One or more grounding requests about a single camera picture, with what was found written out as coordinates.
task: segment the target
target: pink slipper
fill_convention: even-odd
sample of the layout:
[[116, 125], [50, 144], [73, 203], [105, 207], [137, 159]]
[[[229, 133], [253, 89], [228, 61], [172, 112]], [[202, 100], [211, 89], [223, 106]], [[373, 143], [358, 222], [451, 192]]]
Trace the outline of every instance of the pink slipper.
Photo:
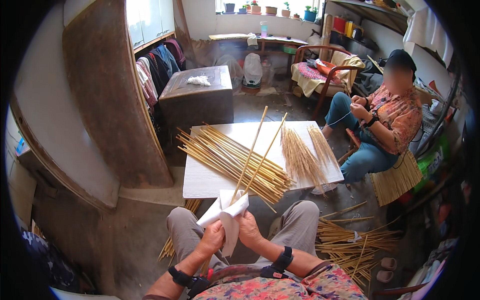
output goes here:
[[384, 257], [382, 258], [381, 265], [383, 268], [387, 269], [388, 271], [395, 271], [396, 259], [391, 257]]
[[383, 283], [390, 282], [393, 279], [392, 271], [378, 271], [377, 280]]

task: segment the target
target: orange basket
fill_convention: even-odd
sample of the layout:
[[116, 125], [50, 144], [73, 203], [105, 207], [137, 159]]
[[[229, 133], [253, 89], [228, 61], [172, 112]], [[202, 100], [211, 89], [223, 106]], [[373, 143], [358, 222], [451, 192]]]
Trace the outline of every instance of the orange basket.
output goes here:
[[[325, 75], [325, 76], [328, 76], [328, 74], [330, 73], [330, 71], [336, 67], [336, 65], [332, 64], [332, 63], [329, 63], [327, 61], [324, 61], [324, 60], [320, 60], [320, 59], [316, 59], [315, 60], [315, 63], [317, 64], [317, 70], [318, 72], [320, 72], [321, 74]], [[337, 73], [339, 72], [340, 70], [338, 71], [335, 71], [335, 73], [333, 73], [333, 76], [336, 76]]]

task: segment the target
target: hand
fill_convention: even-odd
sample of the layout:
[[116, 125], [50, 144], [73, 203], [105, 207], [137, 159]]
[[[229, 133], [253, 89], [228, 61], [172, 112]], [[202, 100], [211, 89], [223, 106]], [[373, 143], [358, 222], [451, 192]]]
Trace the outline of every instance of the hand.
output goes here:
[[257, 222], [255, 217], [248, 211], [245, 211], [245, 214], [238, 215], [234, 219], [240, 224], [240, 234], [239, 238], [241, 242], [250, 249], [255, 248], [264, 238], [258, 230]]
[[358, 95], [355, 95], [352, 97], [352, 103], [357, 103], [357, 104], [360, 104], [362, 106], [365, 106], [367, 104], [367, 99], [363, 98], [363, 97], [360, 97]]
[[204, 237], [198, 243], [196, 250], [205, 257], [210, 257], [223, 246], [224, 238], [225, 229], [222, 222], [218, 220], [207, 226]]
[[350, 104], [350, 110], [352, 111], [352, 115], [357, 119], [363, 119], [363, 120], [370, 119], [369, 117], [371, 116], [371, 114], [367, 112], [365, 107], [363, 107], [363, 105], [361, 104], [357, 104], [357, 103]]

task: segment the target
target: green plastic bag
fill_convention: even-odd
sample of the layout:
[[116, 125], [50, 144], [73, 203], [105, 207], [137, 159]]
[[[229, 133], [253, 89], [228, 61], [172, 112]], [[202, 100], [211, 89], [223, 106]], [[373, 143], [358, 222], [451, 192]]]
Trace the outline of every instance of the green plastic bag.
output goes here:
[[448, 146], [448, 140], [444, 133], [440, 136], [437, 143], [430, 150], [430, 152], [417, 162], [423, 178], [413, 188], [413, 193], [417, 193], [418, 191], [420, 191], [423, 186], [428, 182], [430, 176], [435, 173], [441, 163], [447, 162], [449, 159], [450, 147]]

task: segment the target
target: potted plant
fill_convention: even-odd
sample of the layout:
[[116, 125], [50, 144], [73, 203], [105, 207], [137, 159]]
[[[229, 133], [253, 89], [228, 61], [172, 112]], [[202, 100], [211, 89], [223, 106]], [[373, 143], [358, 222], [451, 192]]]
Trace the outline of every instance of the potted plant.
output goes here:
[[317, 16], [317, 14], [310, 11], [310, 8], [312, 8], [311, 6], [307, 5], [305, 6], [305, 8], [307, 10], [305, 11], [305, 16], [303, 17], [303, 19], [305, 21], [315, 22], [315, 17]]
[[290, 17], [290, 4], [288, 2], [285, 2], [284, 4], [287, 6], [287, 9], [282, 10], [282, 17], [289, 18]]
[[265, 6], [265, 13], [266, 14], [271, 14], [271, 15], [275, 15], [276, 16], [276, 11], [277, 11], [277, 7], [273, 7], [273, 6]]
[[235, 10], [235, 3], [223, 3], [225, 6], [225, 13], [232, 13]]
[[247, 5], [243, 5], [242, 8], [239, 8], [239, 14], [247, 13]]
[[262, 14], [262, 7], [258, 6], [257, 0], [253, 0], [250, 4], [252, 5], [253, 14]]

